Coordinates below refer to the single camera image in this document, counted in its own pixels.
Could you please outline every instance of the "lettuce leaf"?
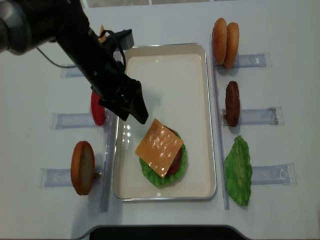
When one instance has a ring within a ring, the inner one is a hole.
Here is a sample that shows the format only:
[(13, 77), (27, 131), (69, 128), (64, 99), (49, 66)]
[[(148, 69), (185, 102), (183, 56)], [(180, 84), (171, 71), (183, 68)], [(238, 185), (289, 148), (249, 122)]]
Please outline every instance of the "lettuce leaf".
[(248, 206), (251, 195), (252, 166), (247, 142), (237, 136), (224, 161), (226, 189), (239, 205)]
[(151, 167), (149, 167), (146, 162), (144, 162), (141, 158), (139, 158), (141, 169), (143, 175), (156, 187), (161, 187), (163, 185), (172, 184), (174, 181), (181, 178), (181, 176), (185, 172), (186, 164), (187, 164), (187, 151), (186, 146), (182, 145), (182, 158), (181, 158), (181, 164), (178, 169), (178, 171), (175, 174), (172, 174), (170, 176), (165, 176), (164, 178), (160, 177)]

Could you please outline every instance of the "robotic arm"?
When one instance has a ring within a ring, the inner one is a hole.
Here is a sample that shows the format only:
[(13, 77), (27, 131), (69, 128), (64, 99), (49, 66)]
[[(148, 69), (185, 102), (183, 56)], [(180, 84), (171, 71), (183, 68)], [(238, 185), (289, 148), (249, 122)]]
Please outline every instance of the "robotic arm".
[[(132, 30), (109, 32), (101, 44), (90, 28), (80, 0), (0, 0), (0, 53), (22, 55), (46, 42), (57, 42), (101, 98), (99, 104), (124, 121), (148, 118), (141, 83), (125, 74), (123, 50), (133, 46)], [(116, 49), (124, 65), (116, 61)]]

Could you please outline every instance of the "tray rim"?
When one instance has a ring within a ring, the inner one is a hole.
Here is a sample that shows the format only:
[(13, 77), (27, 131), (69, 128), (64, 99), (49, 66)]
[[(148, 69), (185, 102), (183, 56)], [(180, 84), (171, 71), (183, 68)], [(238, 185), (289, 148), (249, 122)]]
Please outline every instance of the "tray rim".
[[(213, 197), (213, 195), (217, 191), (217, 171), (216, 171), (216, 161), (215, 161), (215, 151), (214, 151), (214, 138), (213, 138), (213, 122), (212, 122), (212, 111), (211, 111), (211, 98), (210, 98), (210, 89), (209, 89), (209, 77), (208, 77), (208, 62), (207, 62), (207, 53), (205, 48), (196, 42), (192, 43), (177, 43), (177, 44), (161, 44), (161, 45), (142, 45), (142, 46), (133, 46), (132, 49), (138, 48), (157, 48), (157, 47), (169, 47), (169, 46), (181, 46), (181, 45), (198, 45), (204, 51), (204, 63), (205, 63), (205, 72), (206, 72), (206, 88), (207, 88), (207, 97), (208, 97), (208, 108), (209, 108), (209, 121), (210, 121), (210, 140), (211, 140), (211, 150), (212, 150), (212, 161), (213, 161), (213, 171), (214, 171), (214, 188), (213, 191), (208, 196), (200, 196), (200, 197), (129, 197), (129, 198), (121, 198), (115, 194), (114, 190), (114, 174), (115, 174), (115, 163), (116, 163), (116, 151), (113, 153), (112, 157), (112, 175), (111, 175), (111, 189), (113, 195), (122, 202), (135, 202), (135, 201), (190, 201), (190, 200), (207, 200)], [(118, 138), (118, 127), (122, 121), (119, 117), (117, 117), (117, 121), (115, 124), (116, 131), (114, 145), (116, 145)]]

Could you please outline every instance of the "burger patty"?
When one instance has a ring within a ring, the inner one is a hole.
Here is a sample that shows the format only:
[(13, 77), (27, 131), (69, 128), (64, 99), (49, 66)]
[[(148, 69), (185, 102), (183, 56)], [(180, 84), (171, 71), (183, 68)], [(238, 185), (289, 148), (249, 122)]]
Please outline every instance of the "burger patty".
[[(172, 130), (169, 127), (167, 127), (167, 128), (178, 137), (177, 133), (174, 130)], [(180, 147), (178, 153), (176, 154), (176, 156), (171, 164), (171, 167), (166, 172), (166, 175), (165, 175), (166, 177), (170, 176), (172, 174), (175, 174), (179, 170), (181, 160), (182, 160), (182, 147)]]
[(240, 116), (240, 95), (238, 84), (235, 81), (229, 82), (225, 93), (226, 121), (229, 126), (235, 127)]

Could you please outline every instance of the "white tray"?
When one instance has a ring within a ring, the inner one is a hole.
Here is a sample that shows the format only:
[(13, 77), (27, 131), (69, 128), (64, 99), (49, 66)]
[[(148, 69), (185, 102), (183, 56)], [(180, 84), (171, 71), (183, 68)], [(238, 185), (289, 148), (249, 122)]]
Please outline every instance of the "white tray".
[[(216, 190), (216, 168), (206, 52), (199, 44), (134, 47), (126, 74), (142, 84), (149, 113), (142, 125), (119, 119), (113, 166), (114, 195), (124, 201), (207, 199)], [(161, 188), (142, 173), (136, 148), (154, 118), (177, 131), (187, 150), (181, 179)]]

